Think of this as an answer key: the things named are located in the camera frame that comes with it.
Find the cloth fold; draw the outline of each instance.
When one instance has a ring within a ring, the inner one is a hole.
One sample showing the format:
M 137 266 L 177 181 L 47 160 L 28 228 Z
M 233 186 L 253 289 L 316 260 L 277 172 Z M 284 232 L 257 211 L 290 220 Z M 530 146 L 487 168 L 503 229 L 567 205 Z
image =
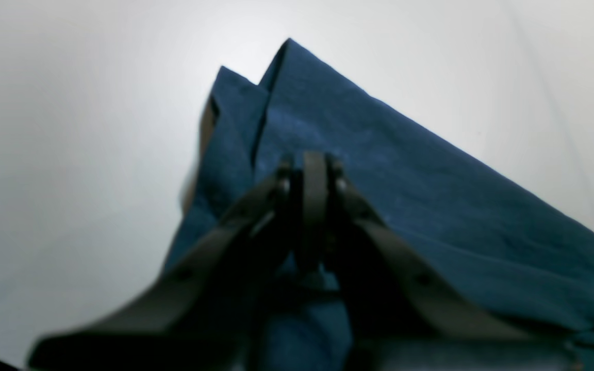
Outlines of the cloth fold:
M 285 42 L 258 85 L 221 68 L 212 104 L 217 121 L 165 270 L 283 153 L 320 150 L 339 157 L 387 225 L 477 305 L 580 333 L 594 329 L 594 233 L 372 98 L 295 41 Z M 318 316 L 336 311 L 318 308 L 309 309 L 300 331 L 327 327 Z M 341 310 L 334 317 L 344 316 Z M 294 336 L 278 338 L 296 344 Z M 349 334 L 337 339 L 336 349 L 351 342 Z M 299 369 L 337 369 L 337 357 L 339 351 L 314 352 Z M 594 364 L 594 356 L 585 358 Z M 285 357 L 271 359 L 278 363 L 269 368 L 292 369 Z

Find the white surface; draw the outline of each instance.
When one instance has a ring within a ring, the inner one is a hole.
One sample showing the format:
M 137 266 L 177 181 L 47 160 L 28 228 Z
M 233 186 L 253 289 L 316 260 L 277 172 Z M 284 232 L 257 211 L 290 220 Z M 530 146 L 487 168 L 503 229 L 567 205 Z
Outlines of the white surface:
M 594 230 L 594 0 L 0 1 L 0 357 L 151 283 L 220 65 L 288 37 Z

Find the blue cloth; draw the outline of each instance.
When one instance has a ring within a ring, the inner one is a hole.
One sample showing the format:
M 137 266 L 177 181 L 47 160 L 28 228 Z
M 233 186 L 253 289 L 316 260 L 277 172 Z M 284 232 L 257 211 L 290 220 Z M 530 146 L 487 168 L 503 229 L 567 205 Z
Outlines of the blue cloth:
M 259 85 L 221 68 L 214 133 L 170 269 L 283 153 L 333 153 L 366 199 L 458 291 L 497 314 L 578 331 L 594 369 L 594 233 L 372 98 L 292 40 Z M 277 315 L 268 369 L 338 369 L 341 303 Z M 289 355 L 299 350 L 307 357 Z

